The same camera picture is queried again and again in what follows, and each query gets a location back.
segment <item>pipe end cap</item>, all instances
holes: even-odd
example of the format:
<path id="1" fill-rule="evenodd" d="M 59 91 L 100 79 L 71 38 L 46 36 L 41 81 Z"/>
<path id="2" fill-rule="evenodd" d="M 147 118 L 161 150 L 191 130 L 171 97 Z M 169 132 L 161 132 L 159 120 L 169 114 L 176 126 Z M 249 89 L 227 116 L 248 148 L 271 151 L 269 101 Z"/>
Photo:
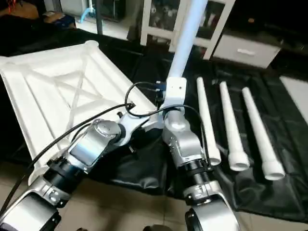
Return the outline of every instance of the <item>pipe end cap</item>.
<path id="1" fill-rule="evenodd" d="M 277 160 L 263 162 L 262 170 L 267 180 L 281 180 L 285 176 L 283 166 Z"/>
<path id="2" fill-rule="evenodd" d="M 219 149 L 212 145 L 207 147 L 208 155 L 211 159 L 211 165 L 216 166 L 219 165 L 221 162 L 221 157 L 220 157 L 220 151 Z"/>
<path id="3" fill-rule="evenodd" d="M 245 152 L 233 152 L 228 156 L 231 170 L 241 172 L 249 169 L 250 163 Z"/>

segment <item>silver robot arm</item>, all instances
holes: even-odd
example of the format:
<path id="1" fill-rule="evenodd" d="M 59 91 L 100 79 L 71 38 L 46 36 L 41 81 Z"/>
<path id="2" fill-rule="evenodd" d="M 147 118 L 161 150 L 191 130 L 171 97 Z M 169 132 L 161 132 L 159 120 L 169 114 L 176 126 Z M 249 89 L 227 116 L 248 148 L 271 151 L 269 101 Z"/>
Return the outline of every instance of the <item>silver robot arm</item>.
<path id="1" fill-rule="evenodd" d="M 97 161 L 118 147 L 125 137 L 119 123 L 95 120 L 73 141 L 60 158 L 48 163 L 49 169 L 0 217 L 0 230 L 52 231 L 60 222 L 57 208 L 66 205 L 80 182 Z"/>
<path id="2" fill-rule="evenodd" d="M 170 147 L 183 197 L 191 206 L 185 214 L 188 231 L 239 231 L 235 215 L 203 158 L 200 141 L 182 111 L 166 115 L 163 140 Z"/>

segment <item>black cylinder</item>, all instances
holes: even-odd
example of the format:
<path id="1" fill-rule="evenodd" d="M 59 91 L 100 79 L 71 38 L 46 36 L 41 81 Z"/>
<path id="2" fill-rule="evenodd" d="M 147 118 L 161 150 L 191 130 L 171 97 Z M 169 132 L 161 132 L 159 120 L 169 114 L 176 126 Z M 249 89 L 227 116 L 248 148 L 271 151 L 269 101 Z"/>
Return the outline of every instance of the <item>black cylinder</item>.
<path id="1" fill-rule="evenodd" d="M 178 169 L 184 189 L 210 181 L 206 162 L 202 159 L 193 160 Z"/>
<path id="2" fill-rule="evenodd" d="M 64 158 L 58 158 L 48 165 L 50 168 L 43 175 L 44 179 L 68 194 L 76 189 L 86 175 Z"/>

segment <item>white plastic rod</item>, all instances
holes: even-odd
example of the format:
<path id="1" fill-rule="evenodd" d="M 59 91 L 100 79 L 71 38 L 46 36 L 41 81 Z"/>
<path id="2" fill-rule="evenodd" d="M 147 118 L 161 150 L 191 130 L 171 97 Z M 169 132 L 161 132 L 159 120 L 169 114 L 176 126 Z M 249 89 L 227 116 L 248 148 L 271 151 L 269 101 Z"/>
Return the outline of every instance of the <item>white plastic rod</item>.
<path id="1" fill-rule="evenodd" d="M 207 0 L 191 0 L 191 5 L 184 19 L 179 41 L 174 54 L 168 77 L 182 77 L 189 54 L 193 47 Z"/>
<path id="2" fill-rule="evenodd" d="M 221 162 L 220 152 L 216 147 L 215 136 L 212 127 L 211 115 L 208 109 L 206 92 L 202 77 L 197 79 L 199 112 L 205 129 L 205 138 L 207 144 L 208 155 L 212 165 L 219 165 Z"/>
<path id="3" fill-rule="evenodd" d="M 276 157 L 249 88 L 243 89 L 243 96 L 247 106 L 251 125 L 256 137 L 257 145 L 261 154 L 263 162 L 262 169 L 265 178 L 267 180 L 280 180 L 285 176 L 284 169 Z"/>
<path id="4" fill-rule="evenodd" d="M 244 171 L 250 167 L 250 164 L 248 156 L 244 152 L 240 133 L 237 128 L 227 83 L 221 82 L 219 87 L 229 146 L 229 165 L 233 171 Z"/>

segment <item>drawer handle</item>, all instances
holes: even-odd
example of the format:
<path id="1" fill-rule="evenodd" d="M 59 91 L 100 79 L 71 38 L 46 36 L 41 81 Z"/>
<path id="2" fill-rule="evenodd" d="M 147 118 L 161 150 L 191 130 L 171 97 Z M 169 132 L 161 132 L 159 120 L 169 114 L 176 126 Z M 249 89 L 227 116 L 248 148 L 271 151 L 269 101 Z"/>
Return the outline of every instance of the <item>drawer handle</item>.
<path id="1" fill-rule="evenodd" d="M 246 50 L 246 49 L 237 49 L 237 52 L 238 53 L 241 53 L 241 54 L 247 54 L 247 55 L 249 55 L 249 56 L 255 56 L 255 52 L 253 52 L 253 51 L 249 51 L 249 50 Z"/>

